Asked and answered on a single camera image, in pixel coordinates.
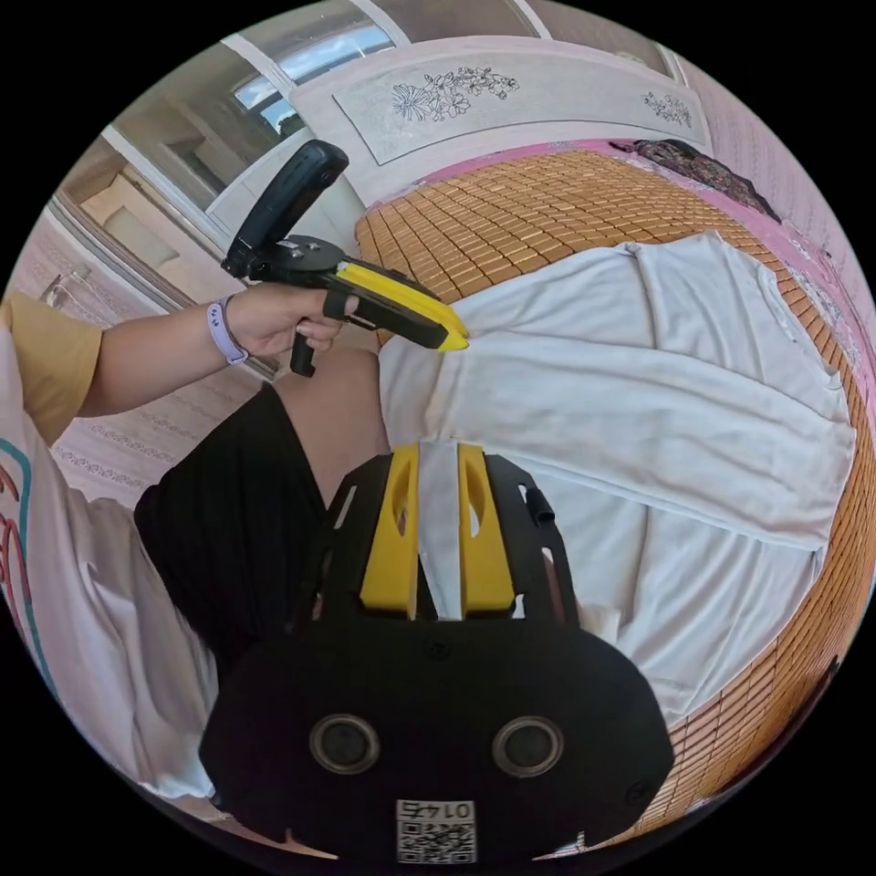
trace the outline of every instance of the purple watch strap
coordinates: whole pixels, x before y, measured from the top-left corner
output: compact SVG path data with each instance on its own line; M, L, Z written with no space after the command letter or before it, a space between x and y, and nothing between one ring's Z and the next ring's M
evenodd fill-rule
M229 365L239 365L241 362L246 362L249 359L249 353L245 349L237 346L235 339L231 337L231 332L228 330L228 322L225 319L225 306L228 304L228 298L223 298L221 301L214 301L207 309L207 325L210 326L210 334L213 337L214 344L219 348L219 352L225 356L225 360Z

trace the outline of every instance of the black shorts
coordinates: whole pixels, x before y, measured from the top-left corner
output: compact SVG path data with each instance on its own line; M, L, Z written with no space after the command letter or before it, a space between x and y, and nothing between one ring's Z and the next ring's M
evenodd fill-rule
M220 679L283 629L326 515L295 428L265 385L134 510L143 545Z

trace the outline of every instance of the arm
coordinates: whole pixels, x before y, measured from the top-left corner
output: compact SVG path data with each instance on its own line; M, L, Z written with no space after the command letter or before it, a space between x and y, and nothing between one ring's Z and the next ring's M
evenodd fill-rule
M226 364L207 327L206 305L121 322L103 333L78 415L102 417L139 408Z
M325 295L261 284L231 298L225 311L228 328L238 346L254 356L291 349L296 331L315 349L325 349L339 330L339 323L322 317ZM207 325L207 308L132 319L107 329L79 416L130 411L225 368Z

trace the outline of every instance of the floral carving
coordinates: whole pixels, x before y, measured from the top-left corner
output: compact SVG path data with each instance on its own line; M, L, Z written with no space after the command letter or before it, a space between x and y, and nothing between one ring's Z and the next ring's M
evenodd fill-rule
M423 77L424 86L396 85L392 88L392 111L405 121L445 121L464 115L470 98L484 93L506 100L520 86L516 79L494 73L490 67L460 67L455 73Z
M673 94L664 95L658 98L653 91L642 95L642 100L645 101L645 106L654 111L654 115L658 119L665 121L674 121L677 125L685 125L688 128L692 127L691 111L683 100L679 100Z

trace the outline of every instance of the shirt sleeve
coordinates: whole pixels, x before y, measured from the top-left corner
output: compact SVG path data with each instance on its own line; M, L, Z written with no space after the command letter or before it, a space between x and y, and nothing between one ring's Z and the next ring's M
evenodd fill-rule
M43 441L51 445L82 408L103 331L11 291L3 296L0 320L15 345L25 411Z

